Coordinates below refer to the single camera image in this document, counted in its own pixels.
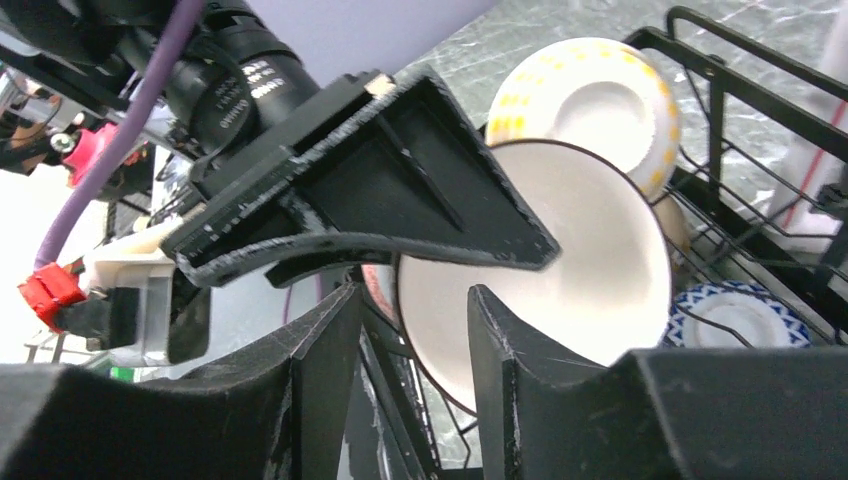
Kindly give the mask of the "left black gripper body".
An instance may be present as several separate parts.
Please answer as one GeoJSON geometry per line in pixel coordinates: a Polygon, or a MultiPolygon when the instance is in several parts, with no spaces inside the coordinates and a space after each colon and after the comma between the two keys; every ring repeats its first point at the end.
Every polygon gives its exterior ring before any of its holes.
{"type": "Polygon", "coordinates": [[[243,1],[203,1],[195,21],[178,16],[174,1],[5,1],[1,62],[55,90],[57,111],[70,117],[53,134],[7,133],[1,166],[28,174],[36,161],[68,170],[70,187],[91,199],[146,192],[153,181],[152,149],[168,146],[193,164],[189,195],[209,199],[234,183],[272,133],[285,149],[303,153],[370,100],[389,91],[379,71],[344,75],[320,87],[300,58],[243,1]],[[157,53],[176,60],[153,113],[134,119],[123,157],[100,159],[130,122],[132,77],[148,80],[157,53]],[[89,177],[99,171],[101,181],[89,177]]]}

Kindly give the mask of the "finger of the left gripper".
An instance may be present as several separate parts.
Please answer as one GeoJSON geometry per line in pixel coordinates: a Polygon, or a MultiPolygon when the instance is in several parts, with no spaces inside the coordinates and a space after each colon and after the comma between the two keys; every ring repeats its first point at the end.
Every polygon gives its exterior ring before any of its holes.
{"type": "Polygon", "coordinates": [[[303,153],[272,133],[249,169],[204,201],[162,243],[199,287],[257,269],[282,287],[399,254],[528,269],[559,249],[429,68],[303,153]]]}

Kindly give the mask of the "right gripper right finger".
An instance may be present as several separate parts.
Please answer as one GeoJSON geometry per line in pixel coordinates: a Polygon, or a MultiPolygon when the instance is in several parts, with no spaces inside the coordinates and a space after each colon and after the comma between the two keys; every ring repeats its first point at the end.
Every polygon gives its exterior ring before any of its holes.
{"type": "Polygon", "coordinates": [[[637,349],[602,368],[468,293],[487,479],[843,479],[847,351],[637,349]]]}

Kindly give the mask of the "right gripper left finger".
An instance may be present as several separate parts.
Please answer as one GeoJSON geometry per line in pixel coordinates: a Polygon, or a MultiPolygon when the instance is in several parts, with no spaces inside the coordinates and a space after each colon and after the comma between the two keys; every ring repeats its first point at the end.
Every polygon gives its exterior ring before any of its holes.
{"type": "Polygon", "coordinates": [[[362,294],[313,310],[177,380],[55,364],[1,369],[5,479],[333,479],[362,294]]]}

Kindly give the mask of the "blue white patterned bowl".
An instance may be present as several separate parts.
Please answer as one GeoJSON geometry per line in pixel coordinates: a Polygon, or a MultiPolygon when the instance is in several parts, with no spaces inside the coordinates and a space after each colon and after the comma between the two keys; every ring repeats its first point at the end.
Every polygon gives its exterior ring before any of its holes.
{"type": "Polygon", "coordinates": [[[685,348],[808,348],[804,322],[755,283],[702,283],[672,301],[662,344],[685,348]]]}

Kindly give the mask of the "pink patterned bowl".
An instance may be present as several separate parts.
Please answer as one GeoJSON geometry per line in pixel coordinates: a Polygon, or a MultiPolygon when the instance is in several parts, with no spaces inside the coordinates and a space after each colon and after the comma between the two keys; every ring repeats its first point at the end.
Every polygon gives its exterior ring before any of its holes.
{"type": "Polygon", "coordinates": [[[398,327],[394,268],[389,265],[364,264],[361,272],[373,303],[385,319],[398,327]]]}

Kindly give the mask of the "teal white bowl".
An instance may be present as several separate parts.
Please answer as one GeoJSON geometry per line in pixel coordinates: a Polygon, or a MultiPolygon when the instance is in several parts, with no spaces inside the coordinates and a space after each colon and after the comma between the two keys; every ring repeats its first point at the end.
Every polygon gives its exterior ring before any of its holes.
{"type": "Polygon", "coordinates": [[[595,368],[656,346],[666,329],[672,274],[659,220],[607,160],[554,140],[514,140],[493,156],[559,249],[541,267],[398,260],[395,295],[405,336],[429,380],[476,409],[467,294],[488,287],[531,327],[595,368]]]}

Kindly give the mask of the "yellow patterned bowl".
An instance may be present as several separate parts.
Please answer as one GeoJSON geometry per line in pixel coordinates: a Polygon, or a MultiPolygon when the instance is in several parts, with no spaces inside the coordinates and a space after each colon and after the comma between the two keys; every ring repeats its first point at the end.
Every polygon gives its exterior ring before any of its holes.
{"type": "Polygon", "coordinates": [[[678,102],[654,63],[599,37],[559,41],[522,60],[499,86],[484,128],[490,145],[550,139],[593,152],[650,200],[671,178],[681,134],[678,102]]]}

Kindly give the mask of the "tan speckled bowl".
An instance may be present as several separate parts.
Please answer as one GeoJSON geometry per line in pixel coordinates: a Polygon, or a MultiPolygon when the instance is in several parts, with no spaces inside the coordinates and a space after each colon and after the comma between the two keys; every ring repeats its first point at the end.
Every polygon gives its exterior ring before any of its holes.
{"type": "Polygon", "coordinates": [[[673,271],[685,265],[685,255],[691,251],[691,238],[683,210],[673,196],[666,196],[653,207],[663,234],[673,271]]]}

